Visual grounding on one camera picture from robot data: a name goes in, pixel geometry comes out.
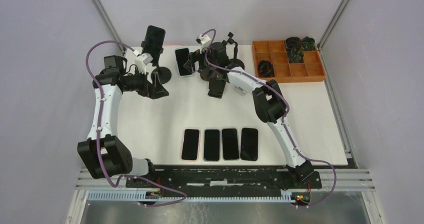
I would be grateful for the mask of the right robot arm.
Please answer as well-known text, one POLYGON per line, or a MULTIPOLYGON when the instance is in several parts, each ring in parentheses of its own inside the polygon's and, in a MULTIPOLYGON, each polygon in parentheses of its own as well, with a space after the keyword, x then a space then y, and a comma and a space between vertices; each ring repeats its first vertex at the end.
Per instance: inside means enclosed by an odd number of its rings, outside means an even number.
POLYGON ((266 81, 246 72, 240 59, 228 57, 226 46, 221 42, 190 52, 183 66, 191 72, 199 72, 210 81, 233 84, 250 93, 257 117, 269 126, 283 151, 290 172, 289 183, 295 188, 302 188, 309 182, 314 169, 290 129, 287 120, 290 106, 274 79, 266 81))

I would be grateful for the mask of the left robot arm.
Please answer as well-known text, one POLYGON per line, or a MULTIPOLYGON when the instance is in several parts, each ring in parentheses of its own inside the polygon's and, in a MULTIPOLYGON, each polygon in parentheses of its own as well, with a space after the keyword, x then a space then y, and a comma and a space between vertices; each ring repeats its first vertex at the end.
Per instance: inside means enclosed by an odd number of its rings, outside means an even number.
POLYGON ((95 111, 87 139, 77 144, 77 152, 93 179, 129 174, 134 159, 118 137, 118 112, 124 92, 136 92, 152 100, 167 97, 169 92, 161 80, 161 71, 143 73, 141 66, 151 59, 149 54, 136 58, 134 73, 126 72, 128 60, 117 55, 104 57, 104 69, 95 76, 95 111))

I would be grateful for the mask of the white case phone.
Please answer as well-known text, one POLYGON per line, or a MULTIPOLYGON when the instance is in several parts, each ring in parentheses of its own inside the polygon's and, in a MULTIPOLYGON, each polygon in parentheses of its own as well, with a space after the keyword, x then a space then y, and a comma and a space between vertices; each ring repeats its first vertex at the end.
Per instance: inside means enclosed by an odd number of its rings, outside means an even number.
POLYGON ((175 59, 177 63, 177 70, 180 77, 189 77, 194 73, 189 69, 184 67, 184 64, 189 60, 190 50, 187 47, 179 47, 176 48, 175 51, 175 59))

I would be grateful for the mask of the clear case phone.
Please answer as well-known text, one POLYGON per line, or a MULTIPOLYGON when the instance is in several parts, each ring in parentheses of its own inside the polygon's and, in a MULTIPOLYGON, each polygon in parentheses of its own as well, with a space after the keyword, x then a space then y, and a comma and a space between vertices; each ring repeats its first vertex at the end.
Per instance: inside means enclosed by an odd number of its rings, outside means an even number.
POLYGON ((217 162, 221 159, 220 152, 220 130, 206 129, 203 138, 203 160, 206 162, 217 162))

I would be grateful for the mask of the pink case phone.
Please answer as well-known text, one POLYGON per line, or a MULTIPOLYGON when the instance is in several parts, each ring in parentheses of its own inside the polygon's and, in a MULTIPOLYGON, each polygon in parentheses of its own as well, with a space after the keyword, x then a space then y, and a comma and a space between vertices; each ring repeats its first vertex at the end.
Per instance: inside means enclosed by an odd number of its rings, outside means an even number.
POLYGON ((199 155, 200 130, 185 129, 182 143, 181 159, 183 161, 196 161, 199 155))

